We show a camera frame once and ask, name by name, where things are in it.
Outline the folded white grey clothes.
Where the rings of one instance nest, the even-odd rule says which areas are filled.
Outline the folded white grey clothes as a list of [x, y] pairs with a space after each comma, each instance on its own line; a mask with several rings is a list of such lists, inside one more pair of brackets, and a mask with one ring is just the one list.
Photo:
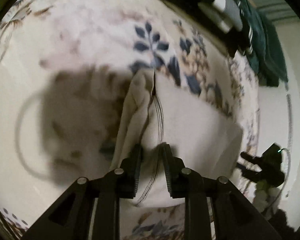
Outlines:
[[225, 34], [232, 29], [242, 31], [240, 10], [234, 0], [213, 0], [198, 3], [200, 10]]

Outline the beige small garment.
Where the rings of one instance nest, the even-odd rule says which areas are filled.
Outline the beige small garment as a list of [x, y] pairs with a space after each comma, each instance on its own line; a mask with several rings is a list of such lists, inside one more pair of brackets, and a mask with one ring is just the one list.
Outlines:
[[170, 197], [157, 146], [169, 144], [174, 156], [204, 177], [230, 178], [242, 137], [242, 129], [215, 107], [176, 87], [163, 74], [140, 69], [123, 104], [111, 167], [119, 167], [134, 145], [140, 144], [143, 162], [138, 191], [130, 205], [175, 206], [181, 201]]

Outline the floral patterned bed cover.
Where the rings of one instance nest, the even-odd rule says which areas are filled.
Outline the floral patterned bed cover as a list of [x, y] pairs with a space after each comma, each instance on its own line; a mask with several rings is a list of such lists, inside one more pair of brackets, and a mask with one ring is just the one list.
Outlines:
[[17, 0], [0, 21], [0, 231], [20, 239], [78, 177], [110, 169], [135, 71], [160, 71], [243, 130], [258, 81], [207, 21], [160, 0]]

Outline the black storage box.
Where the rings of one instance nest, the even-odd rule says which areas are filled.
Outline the black storage box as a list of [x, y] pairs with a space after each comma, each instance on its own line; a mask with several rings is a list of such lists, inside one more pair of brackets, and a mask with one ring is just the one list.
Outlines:
[[248, 47], [249, 40], [244, 37], [244, 31], [232, 29], [227, 34], [223, 33], [198, 7], [198, 3], [211, 3], [213, 0], [161, 0], [175, 12], [183, 17], [191, 19], [194, 24], [200, 28], [205, 35], [215, 43], [220, 42], [224, 45], [231, 56], [239, 51], [245, 55], [245, 49]]

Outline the dark green folded clothes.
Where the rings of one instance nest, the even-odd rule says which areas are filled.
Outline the dark green folded clothes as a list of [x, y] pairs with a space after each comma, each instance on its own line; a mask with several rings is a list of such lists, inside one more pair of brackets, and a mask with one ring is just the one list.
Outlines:
[[280, 81], [288, 83], [285, 57], [274, 25], [248, 0], [234, 1], [240, 11], [244, 37], [249, 40], [245, 55], [259, 84], [278, 87]]

